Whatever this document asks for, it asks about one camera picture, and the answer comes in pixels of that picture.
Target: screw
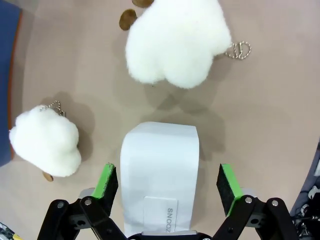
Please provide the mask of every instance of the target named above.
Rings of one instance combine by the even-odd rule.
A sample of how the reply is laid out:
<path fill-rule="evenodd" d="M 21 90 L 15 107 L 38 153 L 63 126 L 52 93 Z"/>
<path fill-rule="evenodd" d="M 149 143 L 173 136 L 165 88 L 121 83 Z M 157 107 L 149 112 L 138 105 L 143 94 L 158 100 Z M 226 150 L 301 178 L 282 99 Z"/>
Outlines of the screw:
<path fill-rule="evenodd" d="M 272 206 L 278 206 L 278 201 L 276 201 L 276 200 L 273 200 L 272 202 L 271 202 L 271 204 L 272 204 Z"/>
<path fill-rule="evenodd" d="M 87 199 L 87 200 L 84 201 L 84 204 L 85 204 L 86 206 L 90 205 L 91 203 L 92 203 L 92 202 L 91 202 L 91 199 Z"/>
<path fill-rule="evenodd" d="M 252 203 L 252 198 L 247 196 L 247 197 L 245 198 L 245 202 L 246 202 L 247 204 Z"/>
<path fill-rule="evenodd" d="M 58 203 L 58 209 L 61 209 L 64 205 L 65 205 L 64 202 L 63 202 L 63 201 L 60 201 L 60 202 Z"/>

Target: snooz label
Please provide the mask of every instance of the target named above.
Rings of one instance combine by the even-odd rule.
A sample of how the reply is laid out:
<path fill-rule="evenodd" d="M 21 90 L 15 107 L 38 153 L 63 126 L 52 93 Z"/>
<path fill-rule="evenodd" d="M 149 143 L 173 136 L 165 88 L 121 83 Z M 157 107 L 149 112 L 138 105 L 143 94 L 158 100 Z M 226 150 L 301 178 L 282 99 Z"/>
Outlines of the snooz label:
<path fill-rule="evenodd" d="M 144 231 L 173 233 L 176 229 L 178 200 L 146 196 L 143 199 Z"/>

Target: plush keychain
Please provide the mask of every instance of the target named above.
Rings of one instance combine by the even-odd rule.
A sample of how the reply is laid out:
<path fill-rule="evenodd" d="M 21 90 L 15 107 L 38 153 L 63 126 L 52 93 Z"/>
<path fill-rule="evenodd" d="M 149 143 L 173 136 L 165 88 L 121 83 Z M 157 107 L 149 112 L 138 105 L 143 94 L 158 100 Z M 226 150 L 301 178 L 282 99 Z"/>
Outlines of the plush keychain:
<path fill-rule="evenodd" d="M 232 43 L 218 0 L 133 0 L 147 8 L 137 18 L 133 9 L 123 12 L 119 25 L 129 30 L 125 58 L 129 74 L 144 84 L 166 79 L 191 89 L 208 76 L 215 56 L 245 59 L 247 42 Z M 248 52 L 243 55 L 243 45 Z M 227 52 L 233 47 L 234 55 Z"/>
<path fill-rule="evenodd" d="M 9 139 L 16 154 L 46 173 L 49 181 L 48 175 L 74 174 L 81 163 L 78 129 L 65 117 L 57 100 L 20 114 Z"/>

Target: brown plush foot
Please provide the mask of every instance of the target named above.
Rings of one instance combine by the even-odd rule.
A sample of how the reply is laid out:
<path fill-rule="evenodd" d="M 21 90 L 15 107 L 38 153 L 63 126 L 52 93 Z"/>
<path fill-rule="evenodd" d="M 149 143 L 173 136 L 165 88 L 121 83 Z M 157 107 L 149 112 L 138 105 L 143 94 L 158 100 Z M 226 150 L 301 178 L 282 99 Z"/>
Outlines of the brown plush foot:
<path fill-rule="evenodd" d="M 132 0 L 132 3 L 139 8 L 148 8 L 154 0 Z"/>
<path fill-rule="evenodd" d="M 51 176 L 49 173 L 46 173 L 46 172 L 42 172 L 43 176 L 45 179 L 47 179 L 49 182 L 52 182 L 54 180 L 54 177 Z"/>
<path fill-rule="evenodd" d="M 120 17 L 119 26 L 123 31 L 128 31 L 136 20 L 136 11 L 133 9 L 127 9 L 122 13 Z"/>

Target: orange edge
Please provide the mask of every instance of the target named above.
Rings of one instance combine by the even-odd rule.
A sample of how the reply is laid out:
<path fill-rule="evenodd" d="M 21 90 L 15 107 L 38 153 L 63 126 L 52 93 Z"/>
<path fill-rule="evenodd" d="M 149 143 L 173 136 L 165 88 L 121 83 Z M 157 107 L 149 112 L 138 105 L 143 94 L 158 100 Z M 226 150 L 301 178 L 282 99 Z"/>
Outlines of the orange edge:
<path fill-rule="evenodd" d="M 21 19 L 22 19 L 22 9 L 20 12 L 19 20 L 18 20 L 18 25 L 16 27 L 16 32 L 14 36 L 14 42 L 13 42 L 13 47 L 12 47 L 12 53 L 11 53 L 11 61 L 10 61 L 10 69 L 9 69 L 9 81 L 8 81 L 8 129 L 10 130 L 12 128 L 11 124 L 11 92 L 12 92 L 12 78 L 13 78 L 13 73 L 14 73 L 14 61 L 15 61 L 15 50 L 17 46 L 17 39 L 19 35 L 19 29 L 21 25 Z M 15 151 L 10 145 L 11 149 L 11 160 L 14 158 Z"/>

